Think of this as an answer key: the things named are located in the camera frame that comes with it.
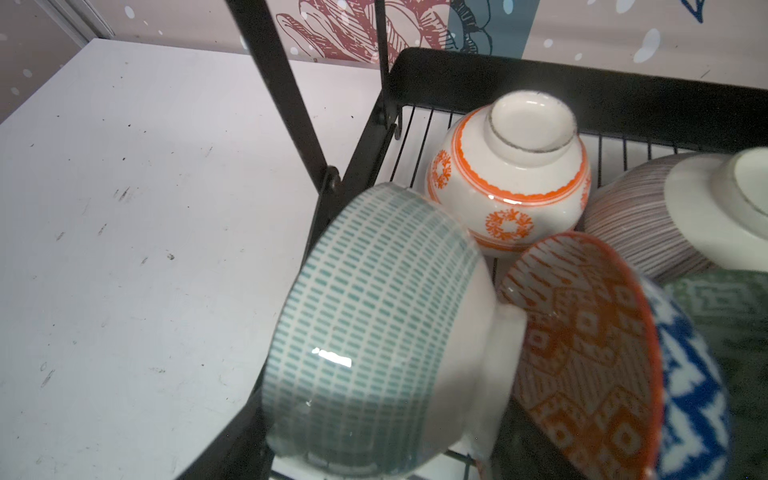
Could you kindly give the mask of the teal dashed bowl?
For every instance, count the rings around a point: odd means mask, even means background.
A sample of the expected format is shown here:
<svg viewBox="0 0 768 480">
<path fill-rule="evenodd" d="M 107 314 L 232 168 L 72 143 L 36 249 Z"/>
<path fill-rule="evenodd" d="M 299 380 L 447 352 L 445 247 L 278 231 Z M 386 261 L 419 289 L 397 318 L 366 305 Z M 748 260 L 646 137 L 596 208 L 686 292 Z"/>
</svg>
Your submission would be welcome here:
<svg viewBox="0 0 768 480">
<path fill-rule="evenodd" d="M 468 231 L 393 183 L 357 196 L 304 262 L 262 387 L 277 457 L 400 479 L 463 442 L 491 457 L 526 329 Z"/>
</svg>

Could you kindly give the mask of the orange floral bowl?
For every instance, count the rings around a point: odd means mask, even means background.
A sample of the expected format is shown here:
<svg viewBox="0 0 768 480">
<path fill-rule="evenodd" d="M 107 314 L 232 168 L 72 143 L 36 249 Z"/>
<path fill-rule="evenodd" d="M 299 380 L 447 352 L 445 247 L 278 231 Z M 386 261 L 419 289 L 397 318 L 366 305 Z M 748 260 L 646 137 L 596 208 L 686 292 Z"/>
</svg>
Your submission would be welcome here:
<svg viewBox="0 0 768 480">
<path fill-rule="evenodd" d="M 427 169 L 425 191 L 484 254 L 511 258 L 574 229 L 591 184 L 573 111 L 550 94 L 517 90 L 448 129 Z"/>
</svg>

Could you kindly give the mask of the red blue patterned bowl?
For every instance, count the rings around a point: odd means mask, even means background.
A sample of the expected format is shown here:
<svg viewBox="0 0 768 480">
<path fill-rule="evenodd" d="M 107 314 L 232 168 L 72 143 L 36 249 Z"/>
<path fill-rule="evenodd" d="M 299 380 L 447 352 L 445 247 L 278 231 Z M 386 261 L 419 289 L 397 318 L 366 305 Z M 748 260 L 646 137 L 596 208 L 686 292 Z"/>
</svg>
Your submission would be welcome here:
<svg viewBox="0 0 768 480">
<path fill-rule="evenodd" d="M 528 248 L 499 292 L 528 323 L 512 395 L 589 479 L 722 479 L 720 367 L 689 316 L 581 232 Z"/>
</svg>

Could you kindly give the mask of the pink striped bowl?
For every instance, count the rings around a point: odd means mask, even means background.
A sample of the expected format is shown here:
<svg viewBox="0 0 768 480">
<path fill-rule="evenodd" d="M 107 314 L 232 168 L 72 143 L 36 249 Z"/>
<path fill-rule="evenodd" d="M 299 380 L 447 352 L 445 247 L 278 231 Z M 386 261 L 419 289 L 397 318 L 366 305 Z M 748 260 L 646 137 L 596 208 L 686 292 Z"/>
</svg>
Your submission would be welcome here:
<svg viewBox="0 0 768 480">
<path fill-rule="evenodd" d="M 767 269 L 767 150 L 692 152 L 640 165 L 599 189 L 583 229 L 648 278 Z"/>
</svg>

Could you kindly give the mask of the green patterned bowl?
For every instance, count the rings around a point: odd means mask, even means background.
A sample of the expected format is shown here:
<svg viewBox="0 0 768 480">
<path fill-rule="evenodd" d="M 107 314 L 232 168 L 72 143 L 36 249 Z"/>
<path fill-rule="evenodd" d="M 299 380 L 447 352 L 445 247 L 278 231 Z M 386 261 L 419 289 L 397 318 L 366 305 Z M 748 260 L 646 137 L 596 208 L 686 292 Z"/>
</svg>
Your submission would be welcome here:
<svg viewBox="0 0 768 480">
<path fill-rule="evenodd" d="M 767 477 L 767 274 L 710 270 L 664 284 L 705 338 L 730 395 L 729 479 Z"/>
</svg>

